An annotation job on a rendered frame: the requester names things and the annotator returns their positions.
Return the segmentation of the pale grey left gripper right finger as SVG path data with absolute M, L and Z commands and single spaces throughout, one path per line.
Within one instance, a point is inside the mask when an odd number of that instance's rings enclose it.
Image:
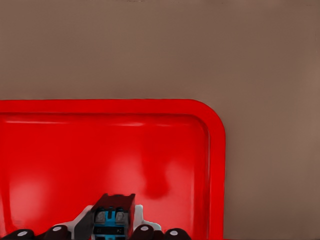
M 135 206 L 133 232 L 131 240 L 165 240 L 165 234 L 158 223 L 144 219 L 144 208 L 138 204 Z

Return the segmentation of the red plastic tray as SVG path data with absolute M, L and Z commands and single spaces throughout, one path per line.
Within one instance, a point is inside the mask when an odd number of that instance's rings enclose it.
M 225 141 L 196 100 L 0 100 L 0 237 L 135 194 L 163 230 L 223 240 Z

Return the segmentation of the black and blue switch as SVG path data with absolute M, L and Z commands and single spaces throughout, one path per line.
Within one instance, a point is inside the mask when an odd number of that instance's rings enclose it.
M 135 194 L 107 193 L 75 225 L 73 240 L 128 240 L 134 228 Z

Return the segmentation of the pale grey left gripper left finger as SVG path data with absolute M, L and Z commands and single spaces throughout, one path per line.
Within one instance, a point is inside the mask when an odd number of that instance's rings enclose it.
M 37 236 L 37 240 L 91 240 L 94 228 L 92 205 L 71 221 L 58 223 Z

